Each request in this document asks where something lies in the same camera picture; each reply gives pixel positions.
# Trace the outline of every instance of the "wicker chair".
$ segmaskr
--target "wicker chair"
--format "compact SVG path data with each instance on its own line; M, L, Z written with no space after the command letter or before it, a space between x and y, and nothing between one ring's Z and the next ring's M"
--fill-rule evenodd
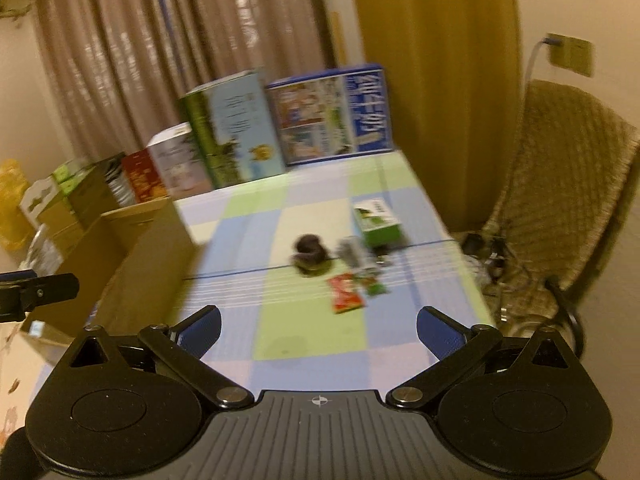
M580 357L584 334L575 305L626 217L638 183L638 145L636 128L590 94L530 83L510 176L481 233L493 243L489 261L506 261L501 277L494 274L483 289L503 333L556 326Z

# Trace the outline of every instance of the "power outlet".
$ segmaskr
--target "power outlet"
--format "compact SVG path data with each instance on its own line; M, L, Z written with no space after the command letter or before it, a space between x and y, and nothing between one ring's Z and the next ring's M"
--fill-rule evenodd
M562 41L561 45L548 46L549 63L593 77L593 45L589 41L560 34L548 34L548 37Z

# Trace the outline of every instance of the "shiny striped curtain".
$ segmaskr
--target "shiny striped curtain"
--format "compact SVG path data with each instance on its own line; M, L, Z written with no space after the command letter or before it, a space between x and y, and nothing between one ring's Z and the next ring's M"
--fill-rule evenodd
M177 99L248 68L321 70L312 0L34 0L40 51L78 155L135 152L180 121Z
M519 106L515 0L356 0L386 69L396 144L450 230L480 227L509 165Z

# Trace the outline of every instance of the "orange plastic bag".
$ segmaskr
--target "orange plastic bag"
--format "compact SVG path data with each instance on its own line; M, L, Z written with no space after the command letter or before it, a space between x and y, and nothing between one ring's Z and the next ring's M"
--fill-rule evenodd
M19 206L28 187L18 161L4 161L0 166L0 244L7 251L17 251L33 236L33 227Z

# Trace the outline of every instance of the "silver bolt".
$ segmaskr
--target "silver bolt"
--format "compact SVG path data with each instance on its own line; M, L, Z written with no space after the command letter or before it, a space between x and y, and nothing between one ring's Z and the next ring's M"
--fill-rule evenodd
M237 404L247 398L247 390L238 386L226 386L218 390L216 397L225 404Z
M422 392L418 388L414 388L412 386L402 386L401 388L393 390L391 396L398 402L407 404L409 402L417 402L420 400L422 398Z

